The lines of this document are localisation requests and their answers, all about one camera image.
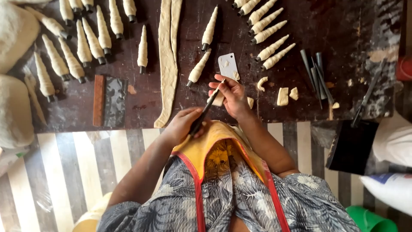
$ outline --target woman's right hand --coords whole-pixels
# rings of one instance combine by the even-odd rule
[[[230,116],[238,122],[245,117],[253,116],[253,112],[249,107],[248,99],[245,95],[245,87],[243,85],[220,74],[216,74],[215,79],[218,81],[223,81],[223,79],[226,79],[225,83],[210,82],[209,87],[214,89],[219,87],[219,90],[225,96],[223,104],[225,105]],[[212,93],[213,90],[209,90],[209,96],[212,95]]]

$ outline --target green bucket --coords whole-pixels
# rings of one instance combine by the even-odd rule
[[[349,216],[362,232],[398,232],[396,224],[360,206],[346,208]]]

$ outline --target striped floor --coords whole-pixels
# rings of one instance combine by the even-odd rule
[[[310,122],[270,123],[268,131],[303,173],[326,179],[344,207],[361,205],[408,227],[407,216],[376,200],[357,175],[324,168],[327,150],[311,137]],[[86,132],[38,134],[33,152],[0,177],[0,232],[68,232],[111,192],[160,129],[118,130],[92,144]]]

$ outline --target wooden block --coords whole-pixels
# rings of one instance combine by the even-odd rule
[[[93,102],[93,125],[103,126],[103,104],[104,104],[105,77],[94,76],[94,102]]]

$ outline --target cloth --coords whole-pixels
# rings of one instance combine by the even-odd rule
[[[177,156],[166,167],[149,201],[110,207],[97,231],[197,231],[194,178]],[[272,178],[291,231],[360,231],[325,180],[301,173]],[[233,214],[251,232],[281,231],[269,189],[235,141],[219,140],[207,152],[201,191],[206,231],[227,231]]]

